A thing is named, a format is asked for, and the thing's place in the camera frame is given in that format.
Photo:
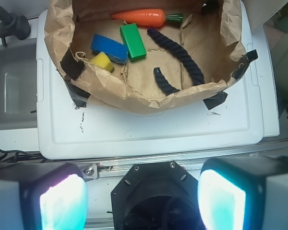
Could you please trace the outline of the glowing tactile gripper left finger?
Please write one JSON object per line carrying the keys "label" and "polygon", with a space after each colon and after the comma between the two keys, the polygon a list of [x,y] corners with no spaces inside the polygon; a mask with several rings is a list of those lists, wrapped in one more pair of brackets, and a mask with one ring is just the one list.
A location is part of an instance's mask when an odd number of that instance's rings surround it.
{"label": "glowing tactile gripper left finger", "polygon": [[0,230],[82,230],[87,212],[74,163],[0,163]]}

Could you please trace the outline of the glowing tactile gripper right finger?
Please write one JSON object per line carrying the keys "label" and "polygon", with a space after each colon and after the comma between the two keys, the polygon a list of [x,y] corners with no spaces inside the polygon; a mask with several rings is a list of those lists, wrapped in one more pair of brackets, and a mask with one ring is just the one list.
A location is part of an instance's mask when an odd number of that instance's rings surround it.
{"label": "glowing tactile gripper right finger", "polygon": [[215,157],[197,190],[208,230],[288,230],[288,157]]}

